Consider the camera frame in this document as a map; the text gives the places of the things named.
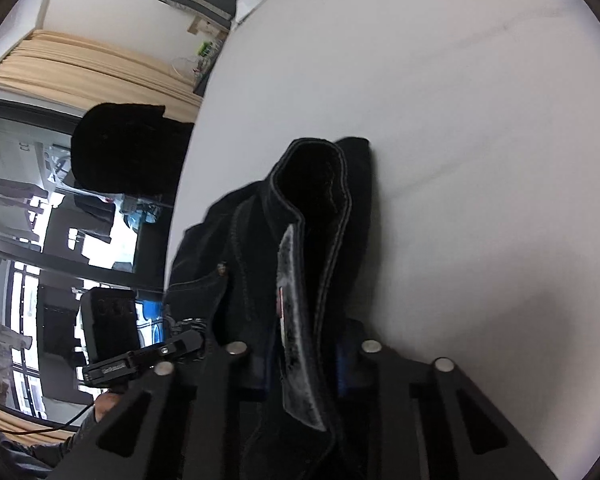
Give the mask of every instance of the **window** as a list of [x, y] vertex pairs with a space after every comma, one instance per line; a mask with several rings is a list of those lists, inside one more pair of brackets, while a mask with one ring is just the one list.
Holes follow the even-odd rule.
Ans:
[[[156, 276], [141, 276], [135, 266], [144, 263], [146, 267], [147, 262], [160, 263], [160, 258], [164, 258], [160, 255], [166, 253], [171, 218], [170, 207], [165, 204], [75, 187], [70, 135], [77, 121], [78, 118], [49, 110], [0, 102], [0, 179], [34, 183], [47, 192], [46, 197], [33, 196], [10, 206], [5, 222], [13, 223], [0, 224], [0, 254], [11, 255], [7, 261], [0, 256], [0, 322], [32, 339], [30, 348], [11, 350], [11, 368], [5, 379], [8, 390], [0, 391], [0, 402], [26, 415], [56, 422], [67, 421], [70, 410], [79, 411], [76, 404], [87, 403], [86, 399], [97, 396], [101, 390], [85, 386], [81, 368], [77, 367], [70, 369], [74, 389], [88, 396], [71, 404], [43, 395], [48, 378], [41, 376], [41, 368], [44, 374], [42, 365], [47, 357], [38, 351], [46, 339], [38, 340], [45, 337], [38, 320], [46, 313], [43, 309], [48, 308], [48, 303], [38, 304], [43, 297], [41, 287], [65, 294], [69, 303], [60, 307], [77, 313], [73, 336], [80, 344], [75, 351], [86, 350], [77, 305], [83, 292], [94, 286], [138, 290], [141, 343], [160, 341], [162, 323], [155, 305], [159, 305], [163, 271], [158, 266]], [[110, 219], [104, 230], [99, 229], [100, 204]], [[147, 243], [155, 238], [155, 229], [149, 224], [157, 219], [168, 221], [162, 222], [163, 241], [152, 248]], [[146, 225], [153, 231], [140, 244], [139, 232]], [[138, 258], [142, 253], [139, 248], [149, 255], [144, 260]], [[147, 304], [154, 306], [147, 310]]]

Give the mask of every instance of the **screw head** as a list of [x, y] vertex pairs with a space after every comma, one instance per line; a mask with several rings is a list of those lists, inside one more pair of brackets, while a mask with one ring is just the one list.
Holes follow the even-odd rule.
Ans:
[[161, 361], [154, 366], [155, 374], [160, 376], [171, 375], [175, 369], [176, 367], [173, 365], [173, 363], [168, 361]]
[[362, 342], [362, 351], [365, 354], [376, 354], [382, 350], [382, 344], [375, 339], [367, 339]]
[[234, 341], [225, 346], [224, 349], [231, 355], [244, 354], [247, 351], [247, 343], [243, 343], [242, 341]]
[[447, 357], [439, 357], [434, 361], [434, 366], [439, 372], [451, 372], [456, 367], [456, 364]]

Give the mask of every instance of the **stitching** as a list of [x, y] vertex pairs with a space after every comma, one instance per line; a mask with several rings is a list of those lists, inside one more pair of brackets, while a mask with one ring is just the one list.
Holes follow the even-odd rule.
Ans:
[[242, 260], [242, 253], [240, 251], [240, 245], [238, 244], [238, 215], [241, 210], [245, 207], [246, 202], [242, 202], [235, 210], [234, 216], [231, 220], [231, 245], [234, 248], [235, 259], [238, 263], [238, 270], [240, 271], [240, 280], [242, 281], [242, 300], [244, 301], [244, 309], [247, 313], [247, 321], [251, 321], [252, 311], [251, 303], [249, 301], [249, 293], [247, 291], [247, 275], [246, 266]]
[[[325, 144], [329, 147], [334, 146], [334, 144], [332, 142], [329, 142], [328, 140], [323, 140], [323, 139], [311, 139], [310, 142], [312, 144]], [[294, 211], [294, 212], [298, 212], [297, 208], [293, 205], [291, 205], [291, 207], [286, 206], [286, 204], [285, 204], [286, 199], [282, 196], [282, 193], [280, 193], [280, 190], [278, 189], [278, 181], [274, 179], [274, 175], [277, 176], [280, 173], [280, 171], [282, 170], [282, 167], [293, 156], [293, 154], [298, 150], [299, 146], [301, 146], [305, 143], [307, 143], [306, 139], [294, 140], [291, 143], [291, 145], [286, 149], [286, 152], [282, 155], [282, 158], [280, 158], [280, 160], [276, 163], [276, 165], [273, 167], [273, 170], [269, 174], [269, 183], [270, 183], [270, 188], [273, 191], [273, 194], [278, 199], [280, 199], [281, 202], [283, 202], [283, 205], [285, 205], [286, 209], [288, 209], [288, 210], [290, 209], [291, 211]]]
[[[341, 163], [343, 164], [343, 169], [346, 168], [346, 160], [343, 158], [342, 154], [339, 154], [339, 158], [341, 160]], [[344, 239], [344, 232], [346, 230], [347, 227], [347, 223], [349, 222], [349, 218], [351, 215], [351, 197], [350, 197], [350, 193], [349, 193], [349, 188], [347, 187], [347, 183], [345, 181], [345, 177], [344, 177], [344, 171], [341, 171], [339, 174], [339, 187], [342, 188], [344, 195], [345, 195], [345, 204], [347, 203], [347, 200], [349, 202], [349, 206], [345, 207], [345, 210], [342, 211], [340, 213], [340, 221], [338, 222], [338, 226], [336, 229], [336, 236], [334, 237], [334, 239], [331, 240], [331, 246], [329, 248], [329, 253], [328, 253], [328, 257], [325, 259], [325, 263], [329, 264], [329, 267], [326, 269], [326, 272], [323, 273], [323, 275], [321, 276], [321, 278], [323, 278], [324, 280], [322, 281], [322, 286], [320, 287], [320, 295], [317, 298], [316, 301], [316, 306], [321, 306], [320, 307], [320, 312], [317, 312], [317, 314], [319, 314], [319, 316], [315, 316], [314, 319], [314, 334], [318, 335], [321, 331], [322, 331], [322, 324], [324, 322], [324, 309], [325, 309], [325, 303], [327, 301], [327, 294], [328, 291], [326, 290], [324, 283], [330, 283], [331, 279], [333, 277], [333, 272], [335, 270], [336, 267], [336, 258], [334, 258], [334, 254], [336, 252], [340, 251], [340, 248], [342, 246], [342, 241]], [[316, 338], [316, 354], [318, 356], [318, 359], [321, 358], [322, 356], [322, 338], [317, 337]]]
[[330, 163], [327, 162], [327, 166], [329, 167], [329, 183], [327, 186], [327, 199], [329, 200], [329, 204], [333, 209], [333, 212], [338, 211], [338, 207], [336, 206], [336, 201], [333, 197], [333, 183], [335, 182], [335, 171], [333, 171], [333, 167]]
[[190, 280], [188, 282], [176, 282], [176, 283], [171, 283], [169, 285], [169, 288], [167, 289], [167, 294], [171, 291], [171, 289], [174, 286], [179, 286], [179, 285], [188, 285], [189, 283], [195, 283], [196, 285], [192, 286], [190, 289], [187, 290], [193, 290], [194, 288], [199, 288], [201, 286], [209, 286], [209, 285], [213, 285], [214, 283], [214, 278], [216, 278], [215, 275], [215, 271], [213, 274], [208, 274], [206, 276], [203, 276], [202, 278], [197, 278], [195, 280]]

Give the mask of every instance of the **black metal bracket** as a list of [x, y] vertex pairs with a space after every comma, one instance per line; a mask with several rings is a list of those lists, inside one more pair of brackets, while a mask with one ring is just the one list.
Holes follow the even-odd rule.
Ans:
[[[372, 413], [370, 480], [555, 480], [450, 359], [405, 359], [355, 322], [338, 354], [338, 396]], [[239, 385], [250, 358], [245, 343], [220, 346], [189, 330], [91, 367], [93, 384], [139, 379], [48, 478], [238, 480], [238, 405], [253, 400]], [[115, 363], [125, 367], [109, 370]]]

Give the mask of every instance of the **hanging clothes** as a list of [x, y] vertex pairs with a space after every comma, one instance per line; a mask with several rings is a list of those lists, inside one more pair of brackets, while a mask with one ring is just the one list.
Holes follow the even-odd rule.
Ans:
[[35, 207], [32, 206], [30, 204], [27, 204], [25, 202], [18, 202], [18, 200], [14, 200], [11, 198], [6, 198], [3, 196], [0, 196], [0, 205], [5, 205], [5, 206], [13, 206], [13, 207], [19, 207], [22, 209], [26, 209], [27, 211], [33, 211], [34, 213], [37, 213], [39, 215], [42, 215], [45, 210], [42, 209], [41, 207]]
[[15, 180], [6, 180], [0, 178], [0, 195], [10, 196], [11, 198], [25, 198], [31, 200], [37, 196], [40, 198], [48, 198], [49, 193], [47, 190], [42, 189], [35, 184], [28, 184], [27, 182], [17, 182]]
[[32, 242], [39, 242], [40, 237], [31, 230], [31, 224], [27, 218], [27, 212], [23, 211], [22, 216], [24, 216], [22, 222], [11, 222], [10, 220], [12, 218], [9, 216], [0, 215], [0, 233], [13, 236], [14, 238], [18, 239], [24, 238], [25, 240], [30, 240]]

